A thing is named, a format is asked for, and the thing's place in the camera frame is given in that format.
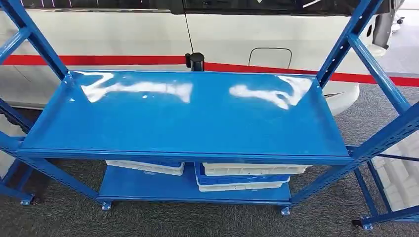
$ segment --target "lower shelf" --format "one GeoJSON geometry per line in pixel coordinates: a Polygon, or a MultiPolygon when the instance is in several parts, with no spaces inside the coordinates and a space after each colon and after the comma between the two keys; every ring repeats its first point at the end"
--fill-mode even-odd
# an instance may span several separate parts
{"type": "Polygon", "coordinates": [[[97,199],[287,206],[290,198],[288,183],[274,189],[200,192],[193,163],[186,163],[182,176],[108,166],[97,199]]]}

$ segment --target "shelf foot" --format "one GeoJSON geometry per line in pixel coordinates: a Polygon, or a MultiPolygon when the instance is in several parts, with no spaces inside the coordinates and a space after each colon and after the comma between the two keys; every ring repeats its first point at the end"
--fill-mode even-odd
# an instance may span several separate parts
{"type": "Polygon", "coordinates": [[[280,206],[280,211],[281,211],[282,216],[289,216],[291,214],[291,210],[288,206],[286,206],[286,207],[281,207],[280,206]]]}
{"type": "Polygon", "coordinates": [[[103,201],[102,202],[102,210],[103,211],[107,211],[110,210],[112,206],[112,202],[111,201],[103,201]]]}
{"type": "Polygon", "coordinates": [[[371,223],[365,224],[365,225],[362,224],[362,219],[366,219],[366,218],[367,217],[361,217],[361,220],[357,220],[357,219],[352,220],[351,221],[352,222],[352,225],[353,226],[356,226],[356,227],[361,227],[362,229],[364,229],[366,231],[370,231],[370,230],[373,229],[373,225],[371,223]]]}
{"type": "Polygon", "coordinates": [[[28,195],[28,197],[22,198],[20,200],[20,204],[22,206],[29,206],[30,204],[32,204],[33,200],[34,200],[34,195],[28,195]]]}

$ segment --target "white plastic crate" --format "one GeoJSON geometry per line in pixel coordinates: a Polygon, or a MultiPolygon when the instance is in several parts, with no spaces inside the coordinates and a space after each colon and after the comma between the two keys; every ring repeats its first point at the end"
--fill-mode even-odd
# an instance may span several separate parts
{"type": "MultiPolygon", "coordinates": [[[[26,136],[19,126],[11,124],[7,118],[0,114],[0,131],[9,136],[26,136]]],[[[9,154],[0,151],[0,177],[3,178],[9,171],[10,166],[13,164],[15,158],[9,154]]]]}
{"type": "Polygon", "coordinates": [[[128,169],[138,169],[148,172],[156,172],[162,174],[182,175],[185,162],[180,162],[178,167],[165,166],[152,163],[137,162],[131,160],[106,160],[107,165],[113,165],[128,169]]]}
{"type": "MultiPolygon", "coordinates": [[[[383,154],[419,158],[419,133],[411,134],[383,154]]],[[[393,211],[419,205],[419,161],[375,157],[373,164],[393,211]]]]}
{"type": "Polygon", "coordinates": [[[270,188],[279,188],[283,183],[281,182],[261,182],[261,183],[241,183],[241,184],[211,184],[211,185],[200,185],[198,180],[198,188],[201,192],[210,192],[210,191],[231,191],[231,190],[245,190],[245,189],[270,189],[270,188]]]}
{"type": "Polygon", "coordinates": [[[290,180],[289,175],[207,176],[200,163],[194,165],[198,189],[201,192],[279,188],[290,180]]]}
{"type": "Polygon", "coordinates": [[[312,165],[299,164],[245,164],[245,163],[202,163],[205,175],[258,175],[258,174],[302,174],[312,165]]]}

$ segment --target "caster wheel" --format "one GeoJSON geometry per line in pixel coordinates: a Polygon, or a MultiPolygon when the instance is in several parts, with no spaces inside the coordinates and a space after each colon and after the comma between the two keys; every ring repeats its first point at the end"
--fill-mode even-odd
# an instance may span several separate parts
{"type": "Polygon", "coordinates": [[[32,198],[31,205],[35,206],[35,205],[38,205],[40,203],[42,203],[42,200],[39,197],[33,197],[32,198]]]}

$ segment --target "blue plastic crate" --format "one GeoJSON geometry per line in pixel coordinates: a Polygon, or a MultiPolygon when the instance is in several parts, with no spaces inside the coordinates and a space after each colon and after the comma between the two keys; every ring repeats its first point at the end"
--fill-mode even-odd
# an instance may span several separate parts
{"type": "Polygon", "coordinates": [[[200,185],[286,182],[290,178],[289,174],[206,176],[204,166],[198,162],[195,173],[200,185]]]}

